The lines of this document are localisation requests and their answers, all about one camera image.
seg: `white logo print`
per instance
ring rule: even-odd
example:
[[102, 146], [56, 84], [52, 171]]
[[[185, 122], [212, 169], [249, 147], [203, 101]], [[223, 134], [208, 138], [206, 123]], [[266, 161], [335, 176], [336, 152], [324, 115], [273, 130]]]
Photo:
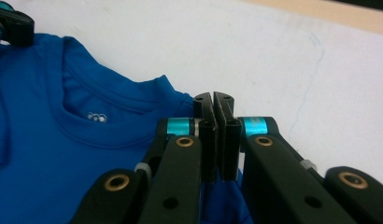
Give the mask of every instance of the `white logo print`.
[[106, 123], [107, 117], [105, 114], [95, 114], [93, 112], [89, 112], [87, 118], [96, 122]]

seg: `scratch on table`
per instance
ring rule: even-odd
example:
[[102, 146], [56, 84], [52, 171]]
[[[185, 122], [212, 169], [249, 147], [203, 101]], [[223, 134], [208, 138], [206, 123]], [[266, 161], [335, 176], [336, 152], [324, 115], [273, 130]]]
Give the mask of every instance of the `scratch on table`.
[[305, 93], [303, 94], [303, 101], [297, 109], [296, 119], [295, 119], [294, 123], [291, 125], [291, 129], [290, 129], [289, 134], [288, 134], [289, 140], [291, 140], [291, 133], [293, 132], [293, 129], [295, 128], [297, 122], [299, 121], [300, 112], [302, 111], [303, 107], [305, 106], [305, 101], [306, 101], [307, 95], [311, 90], [312, 84], [313, 84], [313, 82], [317, 76], [318, 71], [319, 71], [320, 64], [322, 63], [323, 56], [325, 55], [325, 48], [320, 44], [319, 39], [317, 38], [317, 36], [314, 33], [311, 33], [309, 39], [313, 43], [314, 47], [320, 48], [321, 53], [320, 53], [319, 58], [317, 59], [317, 62], [316, 62], [315, 68], [314, 68], [314, 72], [312, 72], [309, 76], [310, 79], [308, 82], [308, 86], [305, 89]]

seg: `blue t-shirt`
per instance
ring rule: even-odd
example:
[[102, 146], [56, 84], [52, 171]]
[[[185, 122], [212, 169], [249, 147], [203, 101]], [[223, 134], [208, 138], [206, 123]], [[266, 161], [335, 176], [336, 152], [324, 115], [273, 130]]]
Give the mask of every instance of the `blue t-shirt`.
[[[72, 37], [0, 45], [0, 223], [66, 223], [103, 173], [134, 170], [158, 119], [192, 117], [165, 76], [133, 82]], [[239, 182], [206, 184], [202, 223], [250, 222]]]

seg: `wooden edge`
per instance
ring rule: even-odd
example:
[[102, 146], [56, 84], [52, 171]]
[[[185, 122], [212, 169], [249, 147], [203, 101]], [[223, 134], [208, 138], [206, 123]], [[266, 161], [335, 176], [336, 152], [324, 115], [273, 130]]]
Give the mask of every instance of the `wooden edge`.
[[383, 35], [383, 11], [322, 0], [243, 0]]

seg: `white surface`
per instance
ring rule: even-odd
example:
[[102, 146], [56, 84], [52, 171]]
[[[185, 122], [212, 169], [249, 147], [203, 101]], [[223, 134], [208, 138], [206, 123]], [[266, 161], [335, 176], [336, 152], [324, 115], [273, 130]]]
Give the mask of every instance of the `white surface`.
[[346, 165], [383, 183], [383, 35], [235, 0], [8, 2], [132, 80], [166, 74], [192, 96], [232, 95], [237, 117], [274, 117], [322, 175]]

